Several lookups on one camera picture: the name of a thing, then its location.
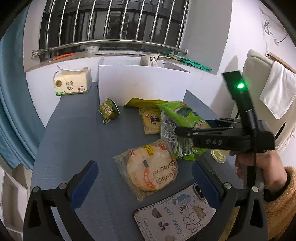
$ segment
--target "white shelf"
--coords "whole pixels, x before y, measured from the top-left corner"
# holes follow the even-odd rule
[[[3,223],[3,213],[2,213],[2,207],[0,207],[0,220]]]
[[[22,233],[25,212],[27,207],[27,192],[28,190],[19,184],[8,173],[4,174],[2,185],[2,212],[4,218],[4,226],[10,231],[17,233],[16,236]]]
[[[0,207],[2,207],[2,188],[5,171],[0,167]]]
[[[8,230],[8,232],[10,233],[10,235],[12,236],[12,238],[15,241],[22,241],[22,234],[14,232],[14,231],[9,230],[9,229],[7,229],[7,230]]]

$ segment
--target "finger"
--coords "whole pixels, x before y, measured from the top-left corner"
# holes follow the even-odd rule
[[[242,168],[241,168],[241,167],[238,167],[238,168],[237,168],[237,175],[239,175],[239,174],[241,174],[241,173],[243,173],[243,172],[242,172]]]
[[[253,166],[254,153],[240,153],[237,155],[237,160],[240,164],[244,164],[245,166]]]
[[[234,166],[235,167],[239,167],[239,165],[240,165],[240,163],[239,163],[239,161],[237,160],[237,158],[235,159],[235,162],[234,162]]]
[[[244,179],[244,174],[243,174],[243,173],[240,173],[240,174],[237,175],[237,177],[238,177],[239,179],[243,180],[243,179]]]
[[[229,152],[229,155],[230,155],[230,156],[234,156],[234,155],[236,155],[236,154],[237,154],[236,151],[230,151],[230,152]]]

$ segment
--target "window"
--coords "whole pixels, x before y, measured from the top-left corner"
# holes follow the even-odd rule
[[[127,0],[112,1],[106,39],[119,38],[126,1]],[[143,0],[129,1],[124,18],[122,39],[136,39],[138,22],[139,19],[141,19],[137,39],[150,41],[158,0],[145,0],[143,13],[140,18],[142,1]],[[174,2],[175,4],[166,40],[166,45],[170,46],[177,45],[182,19],[184,19],[183,14],[187,12],[184,13],[184,7],[188,5],[188,0],[175,0]],[[172,3],[173,0],[160,0],[152,42],[161,44],[165,42]],[[48,0],[41,23],[39,48],[44,49],[87,39],[103,39],[109,4],[110,0],[96,0],[95,2],[94,0]],[[59,35],[61,20],[62,28],[61,34]],[[40,61],[65,53],[84,51],[84,48],[85,46],[75,46],[52,53],[42,54],[40,55]],[[161,53],[171,52],[171,50],[163,47],[127,43],[104,43],[100,45],[100,50],[102,49],[128,49]]]

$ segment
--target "white towel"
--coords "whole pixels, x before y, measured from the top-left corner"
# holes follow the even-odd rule
[[[296,75],[282,64],[274,62],[260,100],[276,119],[280,119],[291,106],[295,96]]]

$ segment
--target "stainless steel railing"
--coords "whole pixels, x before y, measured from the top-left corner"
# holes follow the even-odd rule
[[[169,32],[169,28],[170,28],[170,23],[171,23],[171,19],[172,19],[172,14],[173,14],[174,6],[175,6],[175,0],[173,0],[173,2],[172,2],[172,8],[171,8],[171,11],[170,11],[168,25],[167,25],[167,28],[166,28],[165,40],[164,40],[163,44],[152,42],[154,34],[155,34],[155,29],[156,29],[156,24],[157,24],[157,16],[158,16],[158,11],[159,11],[159,8],[160,8],[161,0],[158,0],[158,2],[157,2],[156,12],[155,12],[154,20],[153,20],[153,26],[152,26],[152,31],[151,31],[151,36],[150,36],[149,41],[138,40],[139,28],[140,28],[141,18],[142,18],[142,14],[143,14],[145,0],[143,0],[142,5],[141,5],[141,10],[140,10],[140,15],[139,15],[139,20],[138,20],[135,39],[123,39],[122,38],[122,33],[123,33],[123,28],[124,28],[124,20],[125,20],[126,12],[127,12],[127,9],[128,9],[129,0],[126,0],[124,12],[123,12],[123,17],[122,17],[121,24],[120,24],[119,38],[118,39],[106,39],[107,32],[108,32],[108,23],[109,23],[109,20],[110,20],[111,5],[112,5],[112,2],[113,2],[113,0],[110,0],[108,10],[107,10],[106,20],[105,20],[105,25],[104,25],[103,39],[90,40],[91,22],[92,22],[92,16],[93,16],[95,4],[96,4],[96,0],[94,0],[93,5],[92,5],[92,9],[91,9],[89,24],[88,24],[87,40],[75,42],[75,32],[76,32],[77,18],[78,18],[80,3],[81,3],[81,0],[79,0],[78,5],[77,5],[76,14],[75,14],[75,20],[74,20],[73,41],[72,41],[72,43],[67,43],[67,44],[62,44],[61,45],[62,23],[63,23],[63,17],[64,17],[67,2],[68,2],[68,0],[65,1],[63,11],[62,11],[61,22],[60,22],[60,26],[59,26],[59,34],[58,34],[58,46],[48,47],[49,25],[50,25],[50,21],[51,21],[51,18],[52,18],[53,8],[54,8],[54,5],[56,3],[56,0],[53,0],[51,8],[50,8],[48,23],[47,23],[46,48],[40,49],[40,50],[33,50],[33,52],[32,52],[32,57],[33,58],[37,57],[38,55],[44,54],[44,53],[49,53],[49,52],[53,52],[53,51],[56,51],[56,50],[61,50],[61,49],[69,48],[69,47],[76,47],[76,46],[82,46],[82,45],[84,45],[84,46],[92,45],[93,46],[93,45],[99,45],[99,44],[103,44],[103,43],[139,44],[139,45],[167,48],[167,49],[171,49],[171,50],[174,50],[174,51],[181,52],[183,54],[187,54],[187,52],[188,52],[187,49],[181,49],[180,48],[180,41],[181,41],[182,31],[183,31],[184,22],[185,22],[185,18],[186,18],[186,14],[187,14],[187,8],[188,8],[189,0],[185,1],[183,15],[182,15],[182,22],[180,24],[178,39],[177,39],[177,43],[176,43],[175,46],[166,45],[167,38],[168,38],[168,32]]]

